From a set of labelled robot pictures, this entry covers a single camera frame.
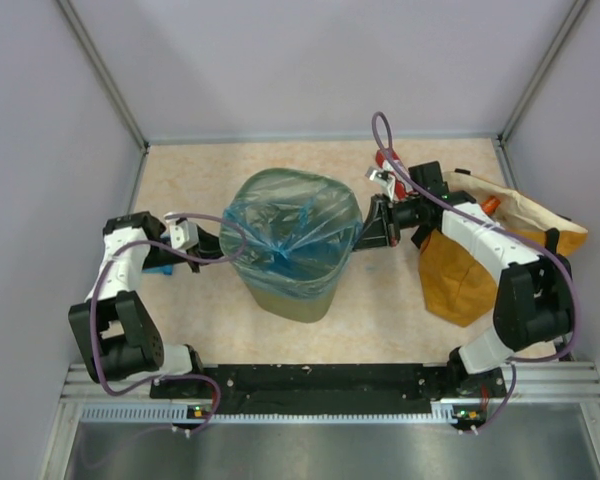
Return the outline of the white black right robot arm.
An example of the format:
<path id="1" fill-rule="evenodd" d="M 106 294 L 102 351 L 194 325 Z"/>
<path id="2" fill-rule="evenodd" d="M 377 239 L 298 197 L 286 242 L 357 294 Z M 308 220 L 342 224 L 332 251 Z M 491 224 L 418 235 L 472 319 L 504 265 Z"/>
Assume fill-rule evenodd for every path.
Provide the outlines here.
<path id="1" fill-rule="evenodd" d="M 483 374 L 520 351 L 573 332 L 576 302 L 567 255 L 585 229 L 513 189 L 438 162 L 409 168 L 415 188 L 381 161 L 368 172 L 380 184 L 356 250 L 395 247 L 413 230 L 426 309 L 460 327 L 486 313 L 492 321 L 449 354 L 447 384 L 467 396 Z"/>

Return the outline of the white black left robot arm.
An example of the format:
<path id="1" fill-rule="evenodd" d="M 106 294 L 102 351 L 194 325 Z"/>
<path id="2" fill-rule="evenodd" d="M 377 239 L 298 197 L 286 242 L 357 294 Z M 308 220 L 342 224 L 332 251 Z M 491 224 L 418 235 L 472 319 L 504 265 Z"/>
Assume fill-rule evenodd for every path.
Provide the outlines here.
<path id="1" fill-rule="evenodd" d="M 189 345 L 166 346 L 140 299 L 147 270 L 186 264 L 197 273 L 223 257 L 217 236 L 185 217 L 162 222 L 147 211 L 108 220 L 99 275 L 68 321 L 91 379 L 99 384 L 155 373 L 172 376 L 185 396 L 206 387 L 207 374 Z"/>

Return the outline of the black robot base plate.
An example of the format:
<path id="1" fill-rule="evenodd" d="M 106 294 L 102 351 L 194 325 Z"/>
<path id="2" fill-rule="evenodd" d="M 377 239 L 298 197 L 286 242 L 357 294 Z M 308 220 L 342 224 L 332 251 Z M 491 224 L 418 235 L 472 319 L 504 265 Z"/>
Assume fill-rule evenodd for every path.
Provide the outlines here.
<path id="1" fill-rule="evenodd" d="M 480 404 L 505 396 L 500 369 L 466 376 L 445 365 L 220 364 L 204 369 L 220 387 L 220 414 L 428 413 L 444 398 Z"/>

